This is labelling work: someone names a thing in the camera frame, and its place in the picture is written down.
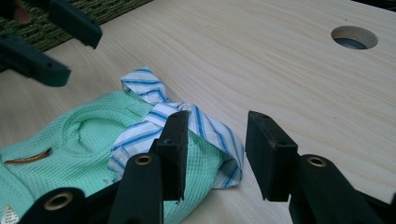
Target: metal ring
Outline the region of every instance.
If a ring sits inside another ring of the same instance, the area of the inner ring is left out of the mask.
[[[147,165],[147,164],[151,163],[151,161],[152,161],[152,158],[147,155],[140,156],[134,160],[134,162],[138,165]]]
[[[67,206],[73,200],[73,193],[70,191],[59,193],[52,198],[48,199],[46,203],[44,203],[44,208],[48,211],[55,211]]]
[[[327,162],[318,157],[310,157],[307,159],[309,163],[317,167],[325,167],[327,166]]]

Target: blue striped shirt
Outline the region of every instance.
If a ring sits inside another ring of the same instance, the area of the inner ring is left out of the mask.
[[[137,69],[120,80],[124,91],[135,92],[154,107],[143,121],[128,127],[114,143],[107,166],[117,173],[114,181],[122,178],[129,158],[149,151],[153,140],[160,137],[168,116],[180,110],[188,110],[189,129],[226,155],[213,188],[225,189],[240,183],[244,146],[230,128],[203,113],[196,105],[171,102],[166,98],[163,83],[147,67]]]

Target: green mat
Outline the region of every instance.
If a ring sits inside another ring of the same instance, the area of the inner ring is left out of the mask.
[[[110,21],[150,1],[152,0],[67,0],[99,24]],[[71,35],[47,21],[47,12],[37,7],[29,7],[27,4],[25,7],[33,18],[32,22],[19,24],[16,21],[7,21],[0,17],[1,33],[14,34],[42,51],[52,49],[72,38]],[[0,71],[3,70],[5,68],[0,64]]]

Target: wood grain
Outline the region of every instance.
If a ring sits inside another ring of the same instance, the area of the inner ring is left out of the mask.
[[[0,74],[0,142],[28,138],[63,112],[149,66],[173,101],[197,104],[242,139],[248,111],[271,116],[299,145],[333,161],[352,185],[389,203],[396,190],[396,14],[347,0],[155,0],[104,24],[96,50],[48,51],[73,69],[54,89]],[[372,49],[337,45],[334,28],[376,34]],[[286,203],[243,183],[213,190],[185,223],[290,223]]]

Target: fabric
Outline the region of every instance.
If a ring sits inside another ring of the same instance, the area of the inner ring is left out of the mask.
[[[74,187],[89,196],[107,187],[107,182],[121,178],[127,158],[147,151],[160,136],[167,116],[184,109],[190,111],[185,200],[164,202],[165,223],[179,223],[212,188],[239,183],[244,149],[225,125],[195,105],[171,103],[161,81],[147,68],[121,82],[124,91],[79,106],[32,138],[0,150],[0,209],[9,204],[21,217],[53,189]],[[52,154],[46,159],[4,164],[48,147]]]
[[[104,179],[115,176],[106,168],[114,141],[151,108],[136,95],[113,92],[65,113],[34,137],[0,149],[0,210],[9,204],[21,217],[50,190],[74,187],[88,196],[107,187]],[[46,159],[4,164],[48,147],[52,147],[52,154]]]
[[[121,78],[122,88],[134,92],[147,103],[155,105],[144,118],[128,127],[111,149],[108,164],[121,179],[126,162],[133,155],[148,152],[153,139],[159,138],[168,116],[179,110],[190,112],[189,129],[225,153],[213,188],[224,189],[237,185],[242,179],[244,147],[239,138],[223,123],[204,114],[196,105],[172,103],[166,98],[163,83],[149,70],[141,68]]]

